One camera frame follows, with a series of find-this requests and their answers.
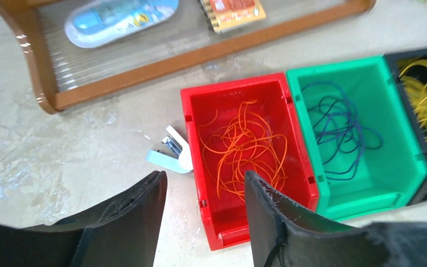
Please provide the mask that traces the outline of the red plastic bin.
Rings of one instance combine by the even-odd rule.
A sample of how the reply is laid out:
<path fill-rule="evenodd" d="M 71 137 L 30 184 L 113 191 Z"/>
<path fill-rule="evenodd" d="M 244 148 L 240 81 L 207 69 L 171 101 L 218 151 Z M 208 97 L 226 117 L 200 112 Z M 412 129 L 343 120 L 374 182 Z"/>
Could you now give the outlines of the red plastic bin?
<path fill-rule="evenodd" d="M 315 211 L 319 189 L 283 73 L 181 90 L 201 220 L 211 250 L 250 239 L 245 176 Z"/>

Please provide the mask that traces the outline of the green plastic bin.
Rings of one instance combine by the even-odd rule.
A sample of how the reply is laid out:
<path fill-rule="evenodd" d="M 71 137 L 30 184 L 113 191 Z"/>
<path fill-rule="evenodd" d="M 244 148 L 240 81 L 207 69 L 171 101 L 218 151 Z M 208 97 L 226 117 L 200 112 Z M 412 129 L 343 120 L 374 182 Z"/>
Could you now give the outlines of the green plastic bin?
<path fill-rule="evenodd" d="M 427 175 L 382 57 L 288 70 L 317 178 L 316 211 L 347 220 L 407 205 Z"/>

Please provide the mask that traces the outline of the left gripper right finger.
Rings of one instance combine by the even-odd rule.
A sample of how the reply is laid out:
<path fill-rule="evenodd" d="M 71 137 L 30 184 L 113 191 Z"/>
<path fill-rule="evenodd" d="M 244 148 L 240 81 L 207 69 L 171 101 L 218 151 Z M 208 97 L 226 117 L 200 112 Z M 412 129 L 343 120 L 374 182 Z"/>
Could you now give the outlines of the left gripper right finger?
<path fill-rule="evenodd" d="M 427 266 L 427 222 L 374 222 L 355 228 L 327 219 L 245 176 L 255 266 Z"/>

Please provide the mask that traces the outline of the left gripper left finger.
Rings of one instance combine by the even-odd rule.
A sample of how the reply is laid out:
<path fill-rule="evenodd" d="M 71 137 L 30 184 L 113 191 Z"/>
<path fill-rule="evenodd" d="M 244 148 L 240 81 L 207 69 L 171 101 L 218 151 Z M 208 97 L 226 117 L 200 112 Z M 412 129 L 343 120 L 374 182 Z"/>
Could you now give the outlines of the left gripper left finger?
<path fill-rule="evenodd" d="M 0 225 L 0 266 L 152 266 L 167 192 L 154 171 L 53 225 Z"/>

